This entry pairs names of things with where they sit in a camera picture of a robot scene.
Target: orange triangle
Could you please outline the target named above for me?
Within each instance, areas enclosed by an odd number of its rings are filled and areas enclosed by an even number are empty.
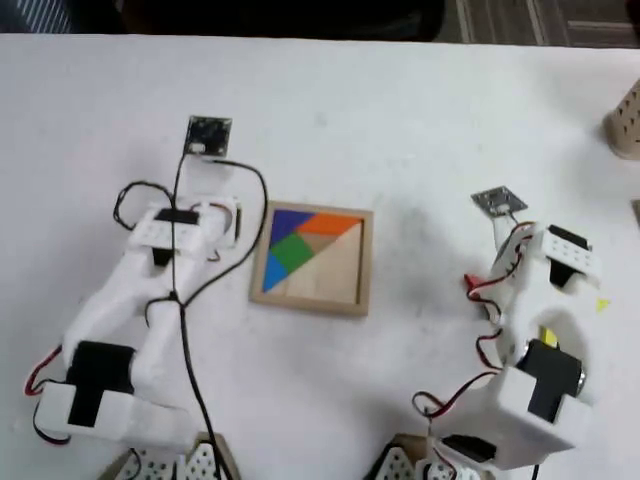
[[[338,238],[337,235],[323,235],[321,233],[299,233],[313,253],[320,253]]]
[[[296,230],[299,233],[342,235],[351,227],[361,222],[361,218],[347,217],[344,215],[331,215],[329,213],[318,213],[296,228]]]

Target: purple piece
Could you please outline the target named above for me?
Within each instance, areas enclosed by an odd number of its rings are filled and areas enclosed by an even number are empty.
[[[314,213],[296,212],[294,210],[276,210],[273,212],[269,247],[272,247],[284,237],[293,233],[296,228],[314,215]]]

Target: gray floor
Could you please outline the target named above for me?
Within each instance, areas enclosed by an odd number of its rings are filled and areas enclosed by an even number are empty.
[[[436,41],[637,48],[626,0],[446,0]]]

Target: yellow part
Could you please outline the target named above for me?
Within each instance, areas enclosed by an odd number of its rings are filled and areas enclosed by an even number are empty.
[[[547,327],[540,327],[540,340],[550,347],[556,348],[558,346],[558,337]]]
[[[611,303],[611,300],[607,300],[605,298],[599,298],[596,301],[596,312],[600,313],[602,310],[604,310],[605,308],[607,308],[609,306],[609,304]]]

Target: cable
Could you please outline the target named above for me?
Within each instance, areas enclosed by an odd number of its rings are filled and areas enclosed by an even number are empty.
[[[478,338],[476,338],[476,352],[478,352],[478,356],[480,357],[480,361],[489,368],[492,368],[494,370],[502,370],[502,367],[496,367],[495,365],[493,365],[489,359],[487,358],[487,355],[484,353],[484,350],[482,349],[482,343],[486,340],[495,340],[496,338],[498,338],[500,335],[502,334],[502,329],[499,328],[493,335],[480,335]]]
[[[38,373],[40,373],[40,370],[49,365],[60,354],[60,352],[62,352],[62,345],[58,345],[56,348],[54,348],[53,351],[51,351],[51,353],[49,353],[49,355],[47,355],[45,359],[42,360],[38,365],[36,365],[31,371],[31,374],[27,378],[27,381],[24,385],[24,394],[27,397],[35,397],[37,395],[40,395],[42,393],[42,387],[44,386],[44,384],[48,381],[54,381],[47,378],[45,380],[39,381],[35,386],[33,385],[33,383],[36,381]]]
[[[204,290],[206,290],[210,285],[212,285],[213,283],[217,282],[218,280],[224,278],[225,276],[227,276],[229,273],[231,273],[232,271],[234,271],[236,268],[238,268],[240,265],[242,265],[247,258],[249,258],[249,256],[253,253],[253,251],[256,249],[256,246],[258,245],[258,242],[260,241],[260,237],[262,236],[262,231],[264,230],[264,224],[267,218],[267,207],[269,204],[269,192],[267,190],[267,184],[264,181],[264,177],[262,176],[262,173],[260,173],[260,171],[254,167],[252,167],[251,165],[246,165],[244,163],[238,163],[238,162],[232,162],[230,160],[216,160],[214,163],[219,163],[222,165],[229,165],[232,167],[238,167],[238,168],[243,168],[246,170],[249,170],[253,173],[256,174],[256,176],[258,177],[258,180],[260,180],[260,185],[262,186],[262,195],[263,195],[263,208],[262,208],[262,218],[260,219],[260,226],[258,227],[258,232],[256,233],[256,236],[253,240],[253,243],[251,244],[251,246],[249,247],[249,250],[247,250],[247,252],[242,256],[242,258],[240,260],[238,260],[236,263],[234,263],[233,265],[229,266],[228,268],[226,268],[225,270],[223,270],[222,272],[220,272],[219,274],[215,275],[214,277],[210,278],[209,280],[207,280],[206,282],[204,282],[200,287],[198,287],[189,298],[187,298],[187,300],[184,302],[184,306],[188,307],[189,305],[191,305],[191,302],[193,302],[198,295],[200,295]]]
[[[505,244],[507,244],[510,240],[511,237],[513,237],[513,234],[516,233],[520,228],[526,227],[526,226],[530,226],[530,225],[534,225],[535,222],[522,222],[522,223],[518,223],[515,227],[513,227],[513,229],[511,230],[511,233],[509,234],[509,237],[507,238],[507,240],[505,241]],[[525,240],[531,240],[533,238],[533,235],[526,235],[524,237],[522,237],[522,239],[520,240],[520,243],[518,243],[518,245],[516,245],[515,251],[516,251],[516,261],[515,263],[512,263],[510,268],[507,270],[507,272],[498,277],[498,278],[494,278],[493,280],[488,280],[486,282],[480,283],[478,285],[475,285],[473,287],[469,287],[469,289],[467,290],[467,299],[470,300],[471,302],[477,302],[477,303],[483,303],[486,305],[491,305],[496,309],[497,315],[498,317],[502,316],[502,309],[500,308],[500,306],[493,300],[487,299],[487,298],[482,298],[478,293],[477,290],[481,289],[481,288],[485,288],[485,287],[489,287],[492,285],[496,285],[500,282],[503,282],[504,280],[506,280],[507,278],[509,278],[513,272],[516,271],[516,269],[518,268],[518,266],[520,265],[520,262],[522,260],[522,253],[520,253],[520,248],[523,245],[523,242]]]
[[[33,424],[33,429],[35,430],[35,432],[38,434],[38,436],[41,439],[43,439],[45,442],[49,443],[50,445],[55,445],[56,447],[63,447],[65,445],[68,445],[69,442],[71,441],[71,435],[65,438],[53,438],[38,428],[38,426],[36,425],[36,414],[38,413],[39,406],[40,406],[40,402],[38,402],[36,404],[36,408],[33,409],[33,417],[31,418],[31,423]]]
[[[113,219],[116,221],[118,225],[123,226],[125,229],[129,231],[133,230],[136,224],[134,223],[133,225],[129,225],[124,220],[122,220],[122,217],[120,216],[120,206],[122,205],[122,202],[124,202],[124,199],[127,197],[127,194],[134,187],[149,187],[149,188],[154,188],[156,190],[159,190],[169,199],[169,202],[171,202],[171,194],[169,193],[169,190],[167,190],[162,185],[158,183],[147,182],[146,180],[138,180],[135,182],[131,182],[129,185],[127,185],[122,190],[120,190],[120,193],[118,193],[118,198],[116,199],[116,204],[113,207]]]
[[[135,227],[135,225],[131,226],[129,224],[127,224],[126,222],[124,222],[122,220],[122,218],[120,217],[120,206],[122,205],[122,202],[124,201],[127,193],[135,186],[146,186],[146,187],[150,187],[150,188],[156,188],[158,190],[160,190],[162,193],[165,194],[165,196],[169,199],[169,203],[171,204],[171,210],[174,213],[175,217],[175,212],[177,210],[176,207],[176,202],[178,199],[178,188],[180,185],[180,177],[181,177],[181,173],[182,173],[182,165],[184,164],[186,155],[183,155],[180,158],[180,162],[178,163],[178,168],[176,170],[176,176],[175,176],[175,180],[174,180],[174,184],[173,184],[173,193],[169,193],[169,191],[158,184],[155,183],[151,183],[151,182],[146,182],[146,181],[138,181],[138,182],[133,182],[129,185],[127,185],[119,194],[118,194],[118,198],[116,200],[116,204],[114,206],[114,210],[113,210],[113,218],[114,220],[122,225],[124,228],[126,228],[127,230],[133,230],[133,228]],[[193,390],[193,393],[196,397],[196,400],[198,402],[198,405],[200,407],[200,410],[202,411],[202,415],[205,419],[205,424],[207,426],[207,433],[209,435],[209,440],[211,442],[211,445],[213,447],[213,454],[214,454],[214,460],[215,460],[215,475],[218,478],[220,477],[220,465],[222,465],[222,469],[224,470],[225,475],[228,478],[231,478],[228,466],[226,465],[226,462],[224,462],[224,459],[222,458],[222,455],[220,453],[220,450],[218,448],[216,439],[215,439],[215,433],[213,430],[213,426],[211,424],[211,418],[209,416],[209,412],[207,410],[206,404],[204,402],[204,399],[202,398],[202,394],[200,393],[200,388],[198,386],[198,382],[196,380],[196,376],[195,376],[195,372],[193,370],[193,365],[191,362],[191,352],[190,352],[190,348],[189,348],[189,338],[188,338],[188,330],[187,330],[187,323],[186,323],[186,309],[187,307],[191,304],[191,302],[193,302],[204,290],[206,290],[209,286],[211,286],[212,284],[214,284],[215,282],[217,282],[218,280],[224,278],[226,275],[228,275],[229,273],[231,273],[233,270],[235,270],[236,268],[238,268],[240,265],[242,265],[248,258],[249,256],[253,253],[253,251],[255,250],[260,237],[262,236],[262,232],[264,230],[264,224],[266,221],[266,216],[267,216],[267,206],[269,203],[269,195],[268,195],[268,191],[267,191],[267,185],[266,182],[264,180],[264,177],[262,176],[262,173],[260,173],[260,171],[258,169],[256,169],[255,167],[252,167],[251,165],[247,165],[244,163],[240,163],[240,162],[234,162],[234,161],[230,161],[230,160],[215,160],[214,163],[218,163],[221,165],[227,165],[227,166],[231,166],[231,167],[237,167],[237,168],[242,168],[245,170],[248,170],[250,172],[253,172],[258,179],[260,180],[260,185],[262,187],[262,193],[263,193],[263,200],[264,200],[264,204],[263,204],[263,210],[262,210],[262,218],[260,220],[260,225],[258,228],[258,232],[256,233],[256,236],[251,244],[251,246],[249,247],[249,249],[247,250],[247,252],[242,256],[242,258],[240,258],[240,260],[238,260],[237,262],[235,262],[234,264],[230,265],[229,267],[227,267],[225,270],[223,270],[222,272],[220,272],[219,274],[213,276],[212,278],[210,278],[209,280],[207,280],[206,282],[204,282],[202,285],[200,285],[192,294],[189,298],[186,299],[186,301],[181,301],[179,295],[178,295],[178,291],[177,291],[177,287],[176,287],[176,245],[175,245],[175,221],[171,220],[171,251],[173,252],[173,259],[171,261],[171,284],[172,284],[172,291],[171,294],[168,297],[161,297],[161,298],[156,298],[156,299],[152,299],[149,302],[147,302],[147,304],[145,305],[145,309],[144,309],[144,318],[145,318],[145,322],[147,323],[147,326],[149,326],[149,320],[148,320],[148,312],[149,312],[149,307],[156,302],[162,302],[162,301],[174,301],[178,304],[179,309],[180,309],[180,333],[181,333],[181,337],[182,337],[182,347],[183,347],[183,353],[184,353],[184,360],[185,360],[185,365],[187,367],[187,374],[189,376],[189,382],[191,383],[191,388]],[[212,262],[216,262],[220,259],[219,254],[216,253],[216,257],[214,258],[209,258],[207,259],[208,261],[212,261]]]
[[[423,417],[429,420],[433,420],[434,418],[441,417],[442,415],[447,413],[449,410],[451,410],[451,407],[453,407],[453,405],[458,401],[458,399],[462,396],[462,394],[465,393],[469,389],[469,387],[471,387],[475,382],[477,382],[481,378],[484,378],[488,375],[497,375],[497,374],[498,374],[497,372],[483,372],[476,375],[471,380],[467,381],[464,385],[462,385],[456,391],[456,393],[454,393],[453,396],[446,402],[443,402],[432,393],[420,391],[413,395],[411,399],[411,403],[413,404],[414,408],[418,411],[418,413],[420,413],[420,415],[422,415]],[[416,400],[420,397],[426,397],[427,399],[435,403],[438,408],[434,412],[429,412],[426,408],[420,409],[416,404]]]
[[[456,478],[458,478],[458,470],[456,470],[456,467],[454,467],[453,464],[449,460],[444,458],[444,456],[435,447],[434,447],[433,451],[436,452],[436,455],[438,456],[440,461],[442,463],[444,463],[447,467],[449,467],[451,472],[453,472],[453,476],[451,477],[451,480],[456,480]]]
[[[133,455],[136,458],[136,462],[138,463],[138,468],[133,473],[133,475],[127,478],[126,480],[135,480],[136,478],[138,478],[138,475],[140,475],[140,472],[142,471],[142,459],[140,458],[140,454],[136,452],[135,448],[130,448],[129,452],[131,452],[131,455]]]
[[[166,297],[160,297],[160,298],[153,298],[151,300],[149,300],[147,302],[147,304],[144,306],[144,322],[147,324],[147,327],[149,327],[149,307],[151,305],[153,305],[154,303],[160,303],[160,302],[174,302],[175,298],[172,295],[168,295]]]
[[[182,165],[184,163],[184,159],[185,159],[185,156],[183,156],[180,159],[180,162],[178,164],[178,168],[177,168],[177,172],[176,172],[176,178],[175,178],[174,187],[173,187],[173,195],[171,195],[169,197],[169,200],[170,200],[170,203],[171,203],[171,209],[174,212],[176,211],[176,201],[177,201],[177,198],[178,198],[178,187],[179,187],[179,184],[180,184],[180,175],[181,175]],[[232,272],[233,270],[238,268],[240,265],[242,265],[247,260],[247,258],[249,258],[251,253],[253,253],[253,251],[255,250],[255,248],[256,248],[256,246],[258,244],[258,241],[260,240],[260,237],[262,235],[262,231],[264,229],[264,224],[265,224],[265,220],[266,220],[267,206],[268,206],[268,202],[269,202],[269,196],[268,196],[266,182],[264,181],[264,177],[262,176],[260,171],[257,170],[256,168],[254,168],[254,167],[252,167],[250,165],[246,165],[246,164],[239,163],[239,162],[232,162],[232,161],[228,161],[228,160],[217,160],[215,163],[220,163],[222,165],[228,165],[228,166],[243,168],[243,169],[249,170],[249,171],[251,171],[251,172],[253,172],[253,173],[255,173],[257,175],[258,179],[260,180],[260,184],[262,186],[262,192],[263,192],[263,198],[264,198],[262,218],[261,218],[261,221],[260,221],[258,232],[256,233],[256,237],[255,237],[253,243],[251,244],[251,247],[245,253],[245,255],[243,255],[243,257],[240,260],[238,260],[236,263],[234,263],[231,266],[229,266],[228,268],[226,268],[221,273],[215,275],[213,278],[211,278],[208,281],[204,282],[200,287],[198,287],[194,291],[194,293],[185,302],[182,302],[180,300],[179,296],[178,296],[178,292],[177,292],[177,289],[176,289],[175,222],[172,219],[172,221],[171,221],[171,250],[173,252],[173,260],[171,262],[171,279],[172,279],[171,297],[172,298],[170,300],[175,301],[178,304],[179,309],[180,309],[180,333],[181,333],[181,337],[182,337],[182,347],[183,347],[185,365],[186,365],[186,368],[187,368],[187,374],[189,376],[189,382],[191,383],[191,388],[192,388],[193,393],[194,393],[194,395],[196,397],[196,401],[198,402],[200,410],[202,411],[202,415],[204,417],[205,424],[207,426],[207,433],[209,435],[209,440],[210,440],[211,446],[213,448],[213,456],[214,456],[214,461],[215,461],[215,476],[217,478],[221,478],[220,477],[220,466],[222,466],[222,469],[223,469],[225,475],[228,478],[231,478],[231,474],[230,474],[230,471],[228,469],[228,466],[226,465],[226,462],[222,458],[222,454],[221,454],[221,452],[219,450],[219,447],[217,445],[217,442],[216,442],[216,439],[215,439],[215,432],[214,432],[214,429],[213,429],[213,425],[211,423],[211,418],[209,416],[209,412],[207,410],[207,407],[206,407],[206,404],[204,402],[204,399],[202,398],[202,394],[200,393],[200,387],[198,386],[198,382],[197,382],[197,379],[196,379],[196,376],[195,376],[195,372],[193,370],[193,365],[192,365],[192,362],[191,362],[191,352],[190,352],[190,348],[189,348],[189,336],[188,336],[188,330],[187,330],[187,322],[186,322],[186,308],[207,287],[209,287],[210,285],[212,285],[216,281],[220,280],[221,278],[225,277],[227,274],[229,274],[230,272]],[[167,301],[167,300],[168,299],[166,297],[162,298],[162,299],[155,299],[155,301]],[[148,307],[149,307],[149,305],[151,303],[153,303],[153,301],[148,302],[146,307],[145,307],[145,320],[147,321],[147,324],[148,324],[148,319],[147,319]]]

